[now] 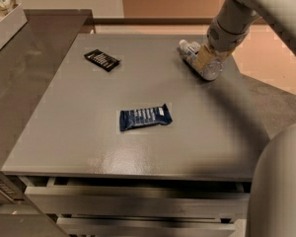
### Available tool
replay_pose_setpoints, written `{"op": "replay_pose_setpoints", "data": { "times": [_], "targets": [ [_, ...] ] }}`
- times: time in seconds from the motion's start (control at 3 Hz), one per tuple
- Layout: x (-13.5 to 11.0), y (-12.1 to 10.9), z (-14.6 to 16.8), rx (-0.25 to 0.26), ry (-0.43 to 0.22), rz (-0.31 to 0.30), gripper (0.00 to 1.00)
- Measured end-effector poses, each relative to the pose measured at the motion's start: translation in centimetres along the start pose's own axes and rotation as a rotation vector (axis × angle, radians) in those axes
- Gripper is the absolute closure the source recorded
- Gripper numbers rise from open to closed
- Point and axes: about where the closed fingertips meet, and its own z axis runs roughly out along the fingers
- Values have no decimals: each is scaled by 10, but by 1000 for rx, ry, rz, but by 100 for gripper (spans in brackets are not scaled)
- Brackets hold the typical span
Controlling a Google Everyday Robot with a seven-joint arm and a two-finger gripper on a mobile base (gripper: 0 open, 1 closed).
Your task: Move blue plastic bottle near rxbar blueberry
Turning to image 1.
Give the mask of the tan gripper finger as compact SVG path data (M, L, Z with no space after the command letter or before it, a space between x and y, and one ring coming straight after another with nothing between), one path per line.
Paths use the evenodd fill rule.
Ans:
M203 43L196 55L196 59L192 66L196 71L203 71L205 67L214 61L223 62L233 50L217 51L207 43Z

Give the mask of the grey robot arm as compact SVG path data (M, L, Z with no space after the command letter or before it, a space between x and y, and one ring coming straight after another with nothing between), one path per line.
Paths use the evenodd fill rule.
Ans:
M192 65L201 73L223 60L263 18L296 56L296 0L225 0ZM246 237L296 237L296 124L275 135L259 157L252 181Z

